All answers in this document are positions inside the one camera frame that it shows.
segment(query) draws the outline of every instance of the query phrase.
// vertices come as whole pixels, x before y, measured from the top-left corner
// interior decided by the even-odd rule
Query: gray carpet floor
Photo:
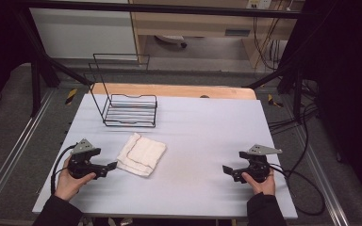
[[[207,55],[202,55],[201,50],[194,50],[193,46],[203,46],[205,40],[201,38],[190,39],[187,47],[188,53],[178,54],[169,49],[179,48],[170,44],[157,42],[155,39],[148,40],[147,50],[152,54],[151,71],[145,75],[119,75],[113,76],[113,82],[118,83],[153,83],[153,84],[174,84],[174,85],[206,85],[206,86],[229,86],[240,87],[252,83],[264,73],[235,67],[243,59],[246,63],[246,56],[243,53],[228,53],[225,55],[230,60],[235,60],[234,66],[227,68],[228,62],[224,63],[224,70],[218,70],[213,66],[204,64],[210,57],[221,52],[221,50],[240,51],[240,43],[233,43],[230,40],[221,42],[219,40],[208,40],[204,49],[210,50]],[[173,59],[183,59],[182,67],[173,67]],[[0,219],[32,221],[35,215],[31,213],[32,207],[38,198],[36,193],[49,174],[54,159],[60,149],[60,142],[66,137],[66,131],[71,126],[71,121],[76,113],[79,103],[87,88],[75,83],[66,75],[60,74],[63,81],[61,86],[55,90],[52,103],[48,106],[41,123],[29,140],[19,162],[11,173],[7,184],[0,194]],[[274,79],[264,88],[256,90],[256,95],[262,101],[263,109],[268,121],[282,121],[290,118],[285,107],[268,104],[268,95],[273,95],[276,102],[284,102],[291,95],[278,95],[276,92],[277,79]],[[0,168],[6,157],[16,143],[17,138],[25,128],[32,106],[31,77],[29,67],[19,67],[13,73],[5,86],[0,97]],[[43,91],[50,90],[41,82]],[[65,100],[71,89],[78,88],[70,105],[65,105]],[[336,191],[347,219],[352,225],[362,225],[362,186],[356,179],[351,167],[337,162],[337,153],[333,148],[331,140],[323,128],[321,118],[312,118],[308,122],[308,133],[310,145],[321,161],[327,177]],[[290,169],[299,158],[302,152],[302,144],[297,137],[295,129],[273,135],[276,148],[282,149],[284,153],[279,155],[282,166]],[[297,170],[314,182],[314,177],[304,161]],[[297,206],[305,211],[317,211],[321,206],[319,195],[305,181],[298,177],[290,179],[293,200]],[[298,219],[288,220],[289,225],[334,225],[330,214],[326,210],[319,216],[308,216],[298,212]]]

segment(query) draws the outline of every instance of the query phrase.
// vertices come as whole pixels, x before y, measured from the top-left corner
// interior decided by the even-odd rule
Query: white wall
[[[78,1],[127,3],[127,0]],[[50,57],[136,54],[129,12],[32,8],[31,13]]]

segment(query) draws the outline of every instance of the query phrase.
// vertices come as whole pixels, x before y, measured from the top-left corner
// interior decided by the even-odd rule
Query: person's left hand
[[[64,161],[63,168],[58,176],[58,187],[55,192],[55,196],[63,199],[64,201],[69,201],[75,194],[77,194],[78,190],[81,186],[85,185],[87,182],[92,180],[96,174],[94,172],[84,176],[80,179],[75,179],[70,175],[70,172],[65,169],[69,165],[70,156]]]

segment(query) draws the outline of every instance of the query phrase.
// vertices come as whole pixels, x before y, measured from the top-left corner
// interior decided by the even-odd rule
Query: black wire rack
[[[90,73],[84,76],[93,84],[89,86],[103,123],[106,126],[156,127],[157,97],[155,95],[125,95],[110,93],[107,81],[113,83],[113,77],[130,74],[144,74],[149,64],[148,55],[94,54],[90,63]],[[106,99],[98,98],[93,92],[95,85],[101,83]]]

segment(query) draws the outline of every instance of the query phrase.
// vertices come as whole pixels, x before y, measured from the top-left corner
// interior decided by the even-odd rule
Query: black sleeve
[[[83,213],[56,196],[51,196],[33,226],[76,226]]]
[[[249,226],[286,226],[277,199],[259,193],[247,203]]]

